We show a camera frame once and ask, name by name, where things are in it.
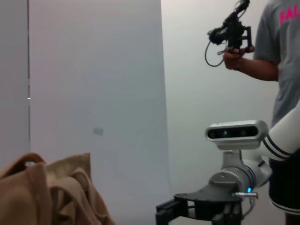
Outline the person's hand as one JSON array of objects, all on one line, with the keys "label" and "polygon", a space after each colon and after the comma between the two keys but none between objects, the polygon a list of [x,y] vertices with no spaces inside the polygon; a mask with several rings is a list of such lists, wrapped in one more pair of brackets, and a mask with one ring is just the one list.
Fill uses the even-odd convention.
[{"label": "person's hand", "polygon": [[236,48],[226,48],[223,61],[229,70],[239,70],[241,63],[241,50]]}]

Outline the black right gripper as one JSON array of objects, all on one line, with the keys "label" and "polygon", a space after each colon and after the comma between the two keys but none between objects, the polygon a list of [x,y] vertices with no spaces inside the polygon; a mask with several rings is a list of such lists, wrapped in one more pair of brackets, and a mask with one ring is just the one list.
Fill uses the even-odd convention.
[{"label": "black right gripper", "polygon": [[232,193],[220,190],[176,194],[174,199],[156,206],[156,225],[168,225],[178,217],[210,221],[212,225],[240,225],[241,201]]}]

